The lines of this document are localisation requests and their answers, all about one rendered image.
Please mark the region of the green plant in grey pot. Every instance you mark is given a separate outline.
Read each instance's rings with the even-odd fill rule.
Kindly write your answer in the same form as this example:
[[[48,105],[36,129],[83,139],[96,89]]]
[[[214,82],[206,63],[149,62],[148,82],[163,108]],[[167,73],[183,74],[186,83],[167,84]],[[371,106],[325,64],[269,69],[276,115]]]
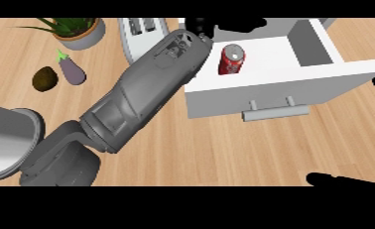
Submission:
[[[102,18],[39,18],[39,21],[46,25],[46,28],[24,26],[24,29],[49,32],[73,51],[93,47],[105,34]]]

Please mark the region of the grey round metal pot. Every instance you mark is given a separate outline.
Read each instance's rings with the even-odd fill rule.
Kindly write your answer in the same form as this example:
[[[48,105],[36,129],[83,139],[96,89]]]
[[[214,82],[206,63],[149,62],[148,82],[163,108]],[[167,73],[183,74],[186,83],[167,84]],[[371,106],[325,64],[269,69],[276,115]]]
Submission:
[[[46,123],[39,112],[0,107],[0,179],[12,176],[45,139]]]

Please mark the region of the brown oval potato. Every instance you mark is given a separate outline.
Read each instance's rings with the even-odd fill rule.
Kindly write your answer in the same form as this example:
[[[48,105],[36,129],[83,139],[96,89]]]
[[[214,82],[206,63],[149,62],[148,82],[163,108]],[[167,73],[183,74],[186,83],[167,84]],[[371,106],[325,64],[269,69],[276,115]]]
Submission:
[[[49,66],[45,66],[34,74],[33,86],[40,91],[45,92],[51,90],[59,82],[59,77],[56,72]]]

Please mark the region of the red soda can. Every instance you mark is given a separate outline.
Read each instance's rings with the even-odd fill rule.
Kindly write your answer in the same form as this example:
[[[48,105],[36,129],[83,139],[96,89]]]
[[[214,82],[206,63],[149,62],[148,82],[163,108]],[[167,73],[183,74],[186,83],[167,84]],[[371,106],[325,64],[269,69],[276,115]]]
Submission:
[[[237,44],[229,44],[222,50],[222,59],[219,64],[219,74],[234,74],[241,71],[247,54],[242,47]]]

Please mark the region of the white open drawer box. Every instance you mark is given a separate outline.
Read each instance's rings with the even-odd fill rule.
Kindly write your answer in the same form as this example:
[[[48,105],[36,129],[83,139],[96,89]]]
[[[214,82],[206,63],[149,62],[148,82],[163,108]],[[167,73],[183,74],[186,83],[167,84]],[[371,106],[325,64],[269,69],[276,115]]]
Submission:
[[[318,19],[269,19],[269,24],[238,39],[228,32],[216,40],[203,69],[185,86],[198,92],[331,77],[375,77],[375,59],[346,62]],[[219,62],[228,44],[245,50],[238,74],[220,75]]]

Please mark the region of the white and grey toaster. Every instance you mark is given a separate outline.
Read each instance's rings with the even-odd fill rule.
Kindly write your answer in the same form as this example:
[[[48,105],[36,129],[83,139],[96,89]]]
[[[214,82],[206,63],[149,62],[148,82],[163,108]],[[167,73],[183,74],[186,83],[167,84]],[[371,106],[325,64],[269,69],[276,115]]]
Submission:
[[[169,34],[163,18],[118,18],[123,52],[129,63],[135,63]]]

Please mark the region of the purple eggplant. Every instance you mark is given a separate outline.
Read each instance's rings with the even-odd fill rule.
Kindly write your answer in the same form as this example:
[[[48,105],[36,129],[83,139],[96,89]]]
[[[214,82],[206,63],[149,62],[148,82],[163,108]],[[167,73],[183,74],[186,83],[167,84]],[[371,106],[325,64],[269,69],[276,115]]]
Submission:
[[[58,54],[59,54],[58,55],[58,63],[59,63],[68,83],[71,85],[83,84],[87,80],[87,75],[86,75],[85,70],[76,64],[71,57],[62,53],[62,51],[58,51]]]

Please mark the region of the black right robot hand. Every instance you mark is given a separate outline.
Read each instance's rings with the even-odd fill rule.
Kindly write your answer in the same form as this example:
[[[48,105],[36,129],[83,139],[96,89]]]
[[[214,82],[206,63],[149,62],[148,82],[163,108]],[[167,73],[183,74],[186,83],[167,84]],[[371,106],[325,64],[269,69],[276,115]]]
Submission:
[[[310,172],[306,176],[306,181],[313,186],[375,187],[375,182],[346,176],[333,176],[331,174],[321,172]]]

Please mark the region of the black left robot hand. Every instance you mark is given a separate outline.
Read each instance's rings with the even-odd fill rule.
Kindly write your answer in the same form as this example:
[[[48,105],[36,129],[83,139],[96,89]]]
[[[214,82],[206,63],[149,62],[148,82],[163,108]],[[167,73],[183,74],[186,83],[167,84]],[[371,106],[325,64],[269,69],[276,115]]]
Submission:
[[[214,30],[250,33],[254,29],[265,27],[268,20],[262,17],[251,18],[186,18],[185,29],[197,36],[206,35],[214,38]]]

